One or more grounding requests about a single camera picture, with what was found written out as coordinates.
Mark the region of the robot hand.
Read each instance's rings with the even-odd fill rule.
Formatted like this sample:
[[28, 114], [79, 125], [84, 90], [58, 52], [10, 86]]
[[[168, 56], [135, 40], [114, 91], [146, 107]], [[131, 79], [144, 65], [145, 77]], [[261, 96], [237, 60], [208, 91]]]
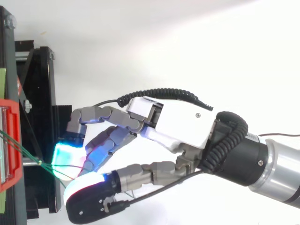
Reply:
[[[69, 182], [63, 195], [71, 223], [85, 225], [119, 213], [129, 201], [119, 193], [146, 184], [166, 186], [195, 171], [213, 129], [214, 113], [182, 100], [135, 97], [125, 111], [110, 106], [75, 109], [54, 147], [54, 175]], [[138, 135], [172, 153], [176, 162], [133, 164], [99, 173], [113, 154]]]

